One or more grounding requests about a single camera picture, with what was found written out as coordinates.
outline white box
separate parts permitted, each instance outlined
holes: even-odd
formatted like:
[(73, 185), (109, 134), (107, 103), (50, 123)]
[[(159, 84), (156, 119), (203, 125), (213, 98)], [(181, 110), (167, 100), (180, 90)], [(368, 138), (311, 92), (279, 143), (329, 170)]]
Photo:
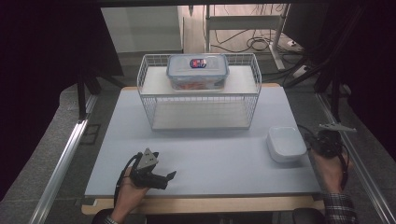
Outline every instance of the white box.
[(293, 127), (271, 127), (267, 145), (271, 157), (277, 162), (297, 161), (306, 153), (304, 140)]
[(166, 69), (175, 91), (219, 91), (229, 73), (223, 54), (172, 55)]

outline wire basket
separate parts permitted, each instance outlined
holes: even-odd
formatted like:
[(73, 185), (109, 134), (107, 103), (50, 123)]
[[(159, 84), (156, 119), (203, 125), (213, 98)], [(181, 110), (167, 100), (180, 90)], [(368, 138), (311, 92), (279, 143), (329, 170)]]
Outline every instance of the wire basket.
[(254, 54), (225, 54), (230, 74), (221, 91), (175, 91), (171, 55), (143, 57), (137, 88), (152, 130), (248, 129), (262, 88)]

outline cable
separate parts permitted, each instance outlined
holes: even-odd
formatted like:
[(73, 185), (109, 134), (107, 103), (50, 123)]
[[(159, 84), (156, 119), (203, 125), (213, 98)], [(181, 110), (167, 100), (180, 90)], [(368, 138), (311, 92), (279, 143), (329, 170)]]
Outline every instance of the cable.
[[(256, 48), (254, 48), (254, 46), (253, 46), (255, 43), (265, 43), (265, 48), (263, 48), (263, 49), (256, 49)], [(252, 49), (255, 49), (255, 50), (257, 50), (257, 51), (263, 51), (263, 50), (265, 50), (265, 49), (268, 49), (268, 43), (267, 43), (264, 39), (262, 39), (262, 38), (260, 38), (260, 37), (254, 37), (254, 36), (247, 40), (247, 46), (248, 46), (248, 47), (251, 47)]]
[(219, 39), (218, 39), (218, 33), (217, 33), (216, 30), (215, 30), (216, 40), (219, 42), (219, 44), (224, 44), (225, 42), (227, 42), (227, 41), (233, 39), (234, 37), (236, 37), (236, 36), (238, 36), (238, 35), (241, 35), (242, 33), (246, 32), (246, 31), (249, 31), (249, 30), (241, 31), (241, 32), (239, 32), (238, 34), (233, 35), (233, 36), (231, 36), (230, 38), (228, 38), (228, 39), (226, 39), (226, 40), (224, 40), (224, 41), (219, 41)]
[[(262, 11), (264, 10), (264, 5), (265, 4), (262, 4)], [(262, 11), (260, 11), (260, 15), (262, 15)]]
[(298, 62), (297, 62), (293, 67), (291, 67), (291, 68), (288, 68), (288, 69), (279, 71), (279, 72), (277, 72), (277, 73), (262, 73), (262, 76), (283, 74), (283, 73), (286, 73), (286, 72), (289, 72), (289, 71), (295, 69), (297, 66), (303, 65), (304, 62), (305, 62), (305, 59), (304, 59), (304, 57), (303, 57), (302, 59), (300, 59), (300, 61), (298, 61)]
[(254, 11), (257, 11), (258, 5), (259, 5), (259, 4), (257, 4), (257, 5), (253, 8), (253, 11), (250, 12), (250, 16), (253, 15), (253, 12), (254, 12)]
[(241, 53), (241, 52), (244, 52), (244, 51), (247, 51), (248, 49), (250, 49), (250, 48), (247, 48), (247, 49), (242, 49), (242, 50), (230, 50), (230, 49), (225, 49), (225, 48), (217, 46), (217, 45), (210, 45), (210, 47), (214, 47), (214, 48), (218, 48), (218, 49), (224, 49), (224, 50), (229, 51), (231, 53)]
[(279, 4), (279, 5), (275, 8), (275, 11), (281, 12), (281, 11), (283, 10), (284, 7), (285, 7), (285, 4)]
[(271, 5), (271, 12), (270, 15), (272, 15), (272, 9), (274, 8), (274, 4)]
[(314, 133), (311, 130), (309, 130), (307, 127), (305, 127), (301, 124), (297, 124), (297, 127), (302, 128), (302, 129), (308, 131), (312, 136), (315, 136)]
[(262, 83), (265, 83), (265, 82), (268, 82), (268, 81), (277, 80), (277, 79), (280, 79), (280, 78), (282, 78), (282, 77), (274, 77), (274, 78), (265, 79), (265, 80), (262, 80)]
[(295, 64), (295, 63), (292, 63), (292, 62), (286, 60), (286, 59), (285, 59), (285, 55), (297, 55), (297, 54), (282, 54), (282, 55), (281, 55), (282, 60), (285, 61), (286, 63)]
[(226, 5), (224, 5), (224, 10), (227, 12), (227, 15), (230, 16), (230, 13), (228, 12), (227, 8), (225, 7)]
[(204, 34), (204, 40), (206, 40), (206, 36), (205, 36), (204, 15), (205, 15), (205, 5), (202, 7), (202, 32), (203, 32), (203, 34)]
[(285, 76), (285, 78), (283, 78), (282, 85), (281, 85), (282, 87), (285, 86), (286, 79), (288, 79), (288, 77), (290, 76), (290, 74), (291, 74), (291, 73), (288, 73), (288, 74)]
[(131, 162), (132, 162), (133, 160), (135, 160), (136, 158), (137, 158), (137, 155), (134, 155), (134, 156), (126, 163), (124, 169), (122, 170), (124, 173), (125, 173), (126, 169), (128, 169), (129, 164), (131, 164)]

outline white table surface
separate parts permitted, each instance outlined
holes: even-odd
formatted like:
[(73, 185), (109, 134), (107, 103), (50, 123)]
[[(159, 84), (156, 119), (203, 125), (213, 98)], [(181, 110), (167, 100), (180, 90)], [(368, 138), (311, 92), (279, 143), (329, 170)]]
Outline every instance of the white table surface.
[(137, 91), (123, 90), (92, 175), (87, 197), (112, 198), (120, 171), (139, 151), (160, 152), (156, 175), (177, 174), (152, 197), (252, 197), (320, 192), (307, 155), (291, 163), (272, 160), (271, 126), (296, 127), (283, 88), (262, 88), (249, 130), (161, 131), (150, 129)]

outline person's arm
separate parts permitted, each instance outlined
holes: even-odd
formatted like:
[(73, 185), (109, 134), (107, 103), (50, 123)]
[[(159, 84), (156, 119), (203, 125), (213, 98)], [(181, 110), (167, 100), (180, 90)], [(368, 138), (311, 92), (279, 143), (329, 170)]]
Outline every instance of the person's arm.
[(106, 217), (95, 217), (92, 224), (122, 224), (128, 214), (136, 209), (143, 200), (149, 188), (140, 189), (135, 186), (134, 182), (129, 177), (129, 173), (131, 173), (131, 167), (127, 169), (125, 177), (122, 179), (114, 210), (110, 215), (106, 215)]
[(326, 159), (312, 150), (316, 166), (327, 190), (323, 193), (326, 223), (357, 224), (358, 217), (350, 196), (343, 194), (341, 181), (343, 171), (338, 158)]

